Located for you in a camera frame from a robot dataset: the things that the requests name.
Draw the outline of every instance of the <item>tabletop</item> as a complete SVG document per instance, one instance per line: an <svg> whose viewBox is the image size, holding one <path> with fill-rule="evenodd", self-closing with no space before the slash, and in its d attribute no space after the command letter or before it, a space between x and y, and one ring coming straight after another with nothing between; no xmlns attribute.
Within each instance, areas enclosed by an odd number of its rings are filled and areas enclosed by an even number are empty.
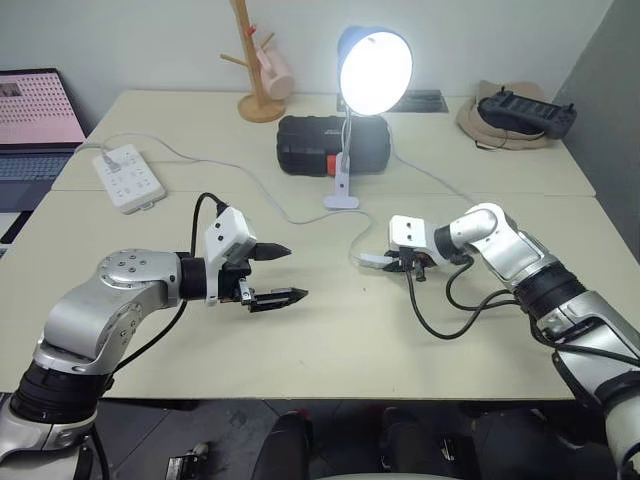
<svg viewBox="0 0 640 480"><path fill-rule="evenodd" d="M309 295L282 310L251 314L239 304L191 302L175 329L116 376L111 397L136 398L407 398L558 399L571 393L534 342L513 306L483 313L458 340L441 341L415 319L401 274L364 269L347 258L367 219L352 213L305 226L285 222L259 192L225 193L259 241L290 247L289 257L256 262L258 292L295 286ZM523 194L478 195L494 201L561 258L588 287L640 327L640 270L594 198ZM123 215L102 191L53 191L36 210L0 265L0 391L12 391L28 366L48 311L87 280L107 254L121 248L188 250L196 192L169 192L149 211ZM313 196L291 202L292 215L322 213ZM364 195L376 220L357 252L382 253L393 214L444 224L466 202L452 195ZM202 229L214 218L203 209ZM430 271L417 284L423 314L454 331L466 314L452 309L444 285L452 268ZM482 262L456 283L460 301L474 303L498 289ZM142 323L129 351L158 332L173 310Z"/></svg>
<svg viewBox="0 0 640 480"><path fill-rule="evenodd" d="M239 93L124 92L89 136L102 142L122 132L145 132L180 153L237 163L250 168L274 191L292 196L308 190L328 195L329 177L292 177L278 166L278 122L249 123L236 110ZM447 97L449 113L386 113L398 153L468 193L540 193L593 196L594 190L561 142L532 151L483 151L457 126L455 115L466 98ZM336 115L335 95L294 95L287 115ZM152 140L120 137L112 147L133 143L171 191L215 190L234 193L251 186L242 172L211 164L185 165ZM54 190L102 190L91 164L96 150L73 156ZM381 174L352 177L356 196L385 193L450 193L446 187L391 158Z"/></svg>
<svg viewBox="0 0 640 480"><path fill-rule="evenodd" d="M19 213L0 213L0 237L3 237L4 234L11 228L13 222L20 216ZM0 258L2 257L2 251L6 251L11 245L7 245L2 243L0 240Z"/></svg>

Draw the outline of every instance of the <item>white cable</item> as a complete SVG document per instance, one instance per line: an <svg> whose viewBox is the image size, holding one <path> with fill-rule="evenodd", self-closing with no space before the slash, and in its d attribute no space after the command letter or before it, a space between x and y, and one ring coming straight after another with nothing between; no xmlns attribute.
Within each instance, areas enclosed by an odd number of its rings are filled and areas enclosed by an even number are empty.
<svg viewBox="0 0 640 480"><path fill-rule="evenodd" d="M347 128L347 119L345 117L344 121L342 122L342 129L340 130L340 151L341 152L344 152L344 132L346 128Z"/></svg>
<svg viewBox="0 0 640 480"><path fill-rule="evenodd" d="M458 187L452 185L451 183L449 183L449 181L447 181L446 179L442 178L441 176L433 173L430 170L427 170L426 168L420 167L418 165L416 165L413 162L410 162L408 160L405 160L404 158L402 158L399 154L398 151L396 150L396 144L395 141L393 140L393 130L391 129L391 125L389 124L389 122L387 122L387 130L389 131L389 141L391 143L391 154L401 163L404 163L405 165L411 167L411 168L415 168L416 170L418 170L421 173L424 173L425 175L430 176L431 178L433 178L434 180L440 182L442 185L444 185L445 187L447 187L449 190L451 190L452 192L454 192L455 194L459 195L460 197L464 198L466 201L468 201L471 205L475 205L478 202L476 200L473 199L473 197L471 195L469 195L468 193L465 193L464 191L460 190Z"/></svg>
<svg viewBox="0 0 640 480"><path fill-rule="evenodd" d="M346 117L342 124L342 162L340 163L340 169L343 173L349 173L349 169L351 168L351 129L353 124L351 109L347 106L345 107L345 111Z"/></svg>
<svg viewBox="0 0 640 480"><path fill-rule="evenodd" d="M369 231L373 228L373 225L375 224L375 220L373 219L373 217L365 212L364 210L337 210L334 212L327 212L324 213L322 215L319 215L318 217L314 217L314 218L309 218L306 220L296 220L291 218L291 216L287 213L287 211L282 207L282 205L280 205L280 203L278 203L278 201L273 197L273 195L271 195L271 193L269 192L269 190L267 190L267 187L265 187L264 183L262 183L262 180L260 180L260 178L253 173L251 170L249 170L248 168L245 168L241 165L238 165L236 163L231 163L231 162L225 162L223 160L215 160L213 158L203 158L203 157L194 157L192 155L186 155L183 153L178 152L176 149L174 149L171 145L169 145L168 143L166 143L164 140L156 137L155 135L152 135L150 133L144 133L144 132L123 132L123 133L116 133L115 135L110 136L109 138L107 138L104 142L102 143L85 143L80 145L78 148L76 148L76 152L82 151L82 150L88 150L88 149L100 149L103 157L106 156L107 151L111 150L111 148L108 146L108 143L115 139L115 138L120 138L120 137L144 137L144 138L148 138L150 140L153 140L157 143L159 143L160 145L162 145L164 148L166 148L167 150L169 150L171 153L173 153L174 155L184 158L186 160L189 160L191 163L197 163L197 162L208 162L208 163L213 163L216 165L220 165L223 167L230 167L230 168L236 168L242 172L244 172L246 175L248 175L255 183L256 185L258 185L258 187L260 188L260 190L262 191L262 193L264 194L264 196L267 198L267 200L269 201L269 203L271 203L271 205L273 207L275 207L276 210L278 210L278 212L280 213L280 215L282 216L282 218L293 224L293 225L308 225L310 223L314 223L320 220L324 220L325 218L328 217L332 217L334 215L339 215L339 214L344 214L344 213L354 213L357 215L363 215L365 217L367 217L369 219L369 225L367 225L367 227L360 232L351 242L350 246L349 246L349 252L348 252L348 256L349 256L349 260L350 261L354 261L355 260L355 264L359 265L359 260L358 257L356 257L355 255L353 255L353 249L355 248L355 246L360 242L360 240L362 238L364 238ZM151 163L184 163L182 161L156 161L156 162L151 162Z"/></svg>

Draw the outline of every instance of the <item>laptop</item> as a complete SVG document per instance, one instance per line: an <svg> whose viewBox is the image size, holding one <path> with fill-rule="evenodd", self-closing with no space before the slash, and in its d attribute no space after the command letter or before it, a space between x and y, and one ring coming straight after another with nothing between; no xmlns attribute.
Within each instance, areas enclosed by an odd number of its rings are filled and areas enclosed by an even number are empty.
<svg viewBox="0 0 640 480"><path fill-rule="evenodd" d="M0 71L0 212L35 210L84 140L55 68Z"/></svg>

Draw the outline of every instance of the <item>desk lamp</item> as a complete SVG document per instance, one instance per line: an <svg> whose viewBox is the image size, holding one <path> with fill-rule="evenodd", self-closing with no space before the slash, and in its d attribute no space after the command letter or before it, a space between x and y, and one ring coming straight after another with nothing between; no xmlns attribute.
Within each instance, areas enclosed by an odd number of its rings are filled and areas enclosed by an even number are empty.
<svg viewBox="0 0 640 480"><path fill-rule="evenodd" d="M349 195L349 147L351 116L377 115L393 107L404 95L413 68L407 42L383 27L349 27L338 42L338 86L345 102L342 152L336 156L335 193L324 199L325 207L358 208Z"/></svg>

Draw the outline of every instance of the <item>wooden stand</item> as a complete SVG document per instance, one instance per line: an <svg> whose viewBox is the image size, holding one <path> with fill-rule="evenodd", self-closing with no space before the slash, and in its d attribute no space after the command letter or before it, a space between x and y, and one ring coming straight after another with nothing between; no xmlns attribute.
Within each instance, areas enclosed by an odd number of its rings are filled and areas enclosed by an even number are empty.
<svg viewBox="0 0 640 480"><path fill-rule="evenodd" d="M285 106L282 102L269 98L264 91L260 77L260 63L256 55L256 47L253 44L254 27L249 23L246 1L230 1L238 22L238 31L240 32L240 39L242 40L245 61L225 54L220 54L220 58L247 67L249 70L249 78L251 79L251 90L253 92L238 102L238 112L242 118L249 122L272 122L284 115ZM271 38L273 38L273 33L262 42L261 48L264 47Z"/></svg>

